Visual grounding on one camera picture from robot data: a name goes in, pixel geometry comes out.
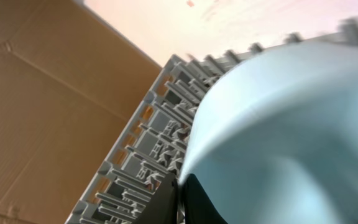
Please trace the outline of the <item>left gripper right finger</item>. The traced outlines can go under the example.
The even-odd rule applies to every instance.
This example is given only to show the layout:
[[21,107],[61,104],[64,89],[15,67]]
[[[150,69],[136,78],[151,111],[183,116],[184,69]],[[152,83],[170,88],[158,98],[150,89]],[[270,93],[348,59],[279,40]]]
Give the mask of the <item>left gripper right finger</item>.
[[181,201],[186,224],[227,224],[194,174],[181,187]]

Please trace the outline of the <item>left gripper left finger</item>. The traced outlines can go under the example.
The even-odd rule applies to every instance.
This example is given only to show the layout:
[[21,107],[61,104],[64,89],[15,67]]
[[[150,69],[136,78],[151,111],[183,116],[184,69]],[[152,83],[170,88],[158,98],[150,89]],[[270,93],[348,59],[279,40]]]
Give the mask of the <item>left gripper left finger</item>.
[[132,224],[177,224],[178,184],[174,173],[168,173],[144,211]]

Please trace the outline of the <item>light blue bowl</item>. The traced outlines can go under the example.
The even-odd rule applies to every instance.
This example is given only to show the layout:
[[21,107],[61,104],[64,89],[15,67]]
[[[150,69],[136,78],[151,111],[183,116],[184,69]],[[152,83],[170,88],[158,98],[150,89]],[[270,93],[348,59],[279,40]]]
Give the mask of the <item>light blue bowl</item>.
[[358,223],[358,48],[302,42],[230,70],[196,112],[192,175],[228,223]]

